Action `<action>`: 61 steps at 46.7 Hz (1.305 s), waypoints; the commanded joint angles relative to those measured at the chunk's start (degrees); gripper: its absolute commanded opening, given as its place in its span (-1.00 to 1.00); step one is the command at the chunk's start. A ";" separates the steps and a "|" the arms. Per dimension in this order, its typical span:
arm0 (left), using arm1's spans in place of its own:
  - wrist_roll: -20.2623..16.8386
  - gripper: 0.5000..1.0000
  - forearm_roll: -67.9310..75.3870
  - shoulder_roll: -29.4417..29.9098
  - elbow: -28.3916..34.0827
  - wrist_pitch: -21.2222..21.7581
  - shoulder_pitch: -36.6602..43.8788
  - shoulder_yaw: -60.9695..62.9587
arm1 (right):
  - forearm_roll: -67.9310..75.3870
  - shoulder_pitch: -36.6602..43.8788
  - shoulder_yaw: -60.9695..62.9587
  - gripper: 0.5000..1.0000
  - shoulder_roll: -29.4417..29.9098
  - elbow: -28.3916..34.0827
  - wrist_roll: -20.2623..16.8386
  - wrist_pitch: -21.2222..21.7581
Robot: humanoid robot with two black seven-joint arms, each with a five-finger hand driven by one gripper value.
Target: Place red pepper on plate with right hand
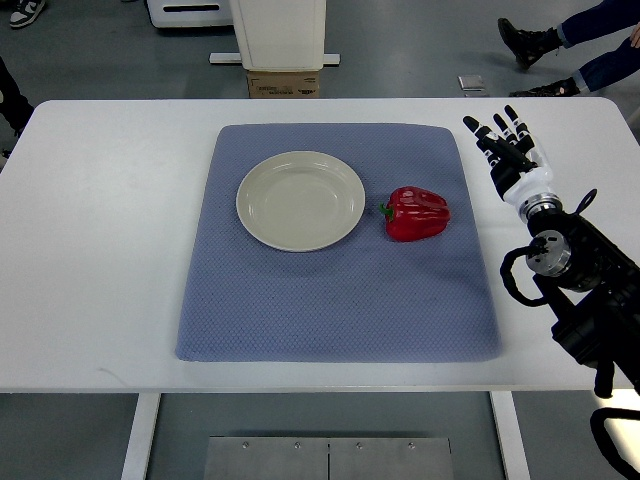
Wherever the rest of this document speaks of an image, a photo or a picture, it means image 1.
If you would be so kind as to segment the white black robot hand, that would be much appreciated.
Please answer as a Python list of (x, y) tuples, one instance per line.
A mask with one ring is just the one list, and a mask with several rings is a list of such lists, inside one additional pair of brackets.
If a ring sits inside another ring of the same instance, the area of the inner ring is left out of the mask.
[(560, 209), (562, 203), (552, 186), (549, 161), (527, 124), (509, 105), (493, 120), (496, 130), (469, 115), (463, 123), (487, 160), (501, 200), (513, 206), (523, 222), (544, 210)]

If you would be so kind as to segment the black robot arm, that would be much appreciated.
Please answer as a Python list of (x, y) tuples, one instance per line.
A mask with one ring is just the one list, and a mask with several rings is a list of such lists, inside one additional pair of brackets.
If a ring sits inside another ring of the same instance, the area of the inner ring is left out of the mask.
[(553, 340), (594, 369), (594, 393), (608, 399), (617, 371), (639, 385), (639, 268), (583, 217), (596, 194), (573, 213), (552, 195), (527, 203), (532, 240), (505, 255), (500, 275), (519, 303), (550, 307)]

